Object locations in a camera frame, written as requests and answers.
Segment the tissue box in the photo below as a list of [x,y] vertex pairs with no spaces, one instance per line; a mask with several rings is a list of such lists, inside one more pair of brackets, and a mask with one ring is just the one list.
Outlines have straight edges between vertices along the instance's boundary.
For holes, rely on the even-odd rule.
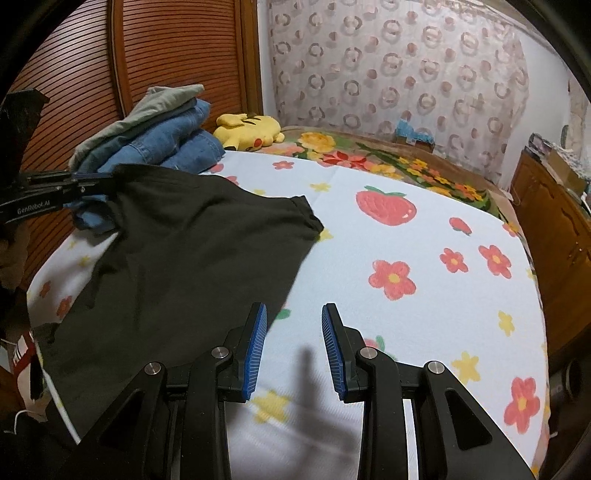
[[579,196],[585,191],[585,187],[587,186],[585,179],[580,178],[556,150],[552,150],[546,156],[546,162],[548,162],[548,165],[554,170],[566,188],[571,189]]

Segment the silver bolt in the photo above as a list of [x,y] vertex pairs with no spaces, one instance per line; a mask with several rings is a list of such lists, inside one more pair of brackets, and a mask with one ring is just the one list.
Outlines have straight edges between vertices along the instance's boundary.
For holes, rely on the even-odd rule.
[[230,353],[230,350],[228,350],[226,347],[224,347],[224,346],[217,346],[217,347],[215,347],[212,350],[212,357],[214,357],[214,358],[226,358],[229,353]]
[[144,367],[144,372],[148,375],[155,375],[162,370],[162,365],[158,362],[150,362],[148,365]]
[[445,367],[441,362],[433,361],[429,362],[427,368],[434,374],[442,374],[445,371]]
[[364,346],[360,351],[360,355],[363,358],[376,358],[378,356],[378,351],[375,348],[371,348],[370,346]]

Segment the pikachu plush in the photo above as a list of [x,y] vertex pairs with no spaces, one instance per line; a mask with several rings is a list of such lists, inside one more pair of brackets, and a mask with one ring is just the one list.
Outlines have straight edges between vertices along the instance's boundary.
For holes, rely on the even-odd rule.
[[226,113],[219,116],[216,123],[213,136],[226,150],[252,152],[285,140],[279,122],[271,116]]

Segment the black garment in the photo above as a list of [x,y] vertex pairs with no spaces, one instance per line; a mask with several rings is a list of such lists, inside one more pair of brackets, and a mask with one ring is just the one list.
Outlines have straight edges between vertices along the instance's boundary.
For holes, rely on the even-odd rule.
[[323,229],[305,197],[153,166],[119,166],[115,177],[119,236],[63,323],[34,330],[81,436],[146,363],[192,362],[255,301],[274,319]]

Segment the bed sheet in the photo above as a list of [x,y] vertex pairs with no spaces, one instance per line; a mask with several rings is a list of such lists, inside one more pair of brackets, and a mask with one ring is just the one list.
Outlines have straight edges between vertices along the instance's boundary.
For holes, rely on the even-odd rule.
[[[233,478],[356,478],[363,407],[333,389],[320,324],[328,302],[368,345],[451,368],[537,473],[550,415],[544,318],[523,246],[503,222],[394,179],[297,158],[228,152],[206,174],[258,195],[305,195],[325,226],[268,332],[252,400],[227,407]],[[65,240],[29,289],[33,324],[65,316],[112,238]],[[405,413],[418,478],[408,403]]]

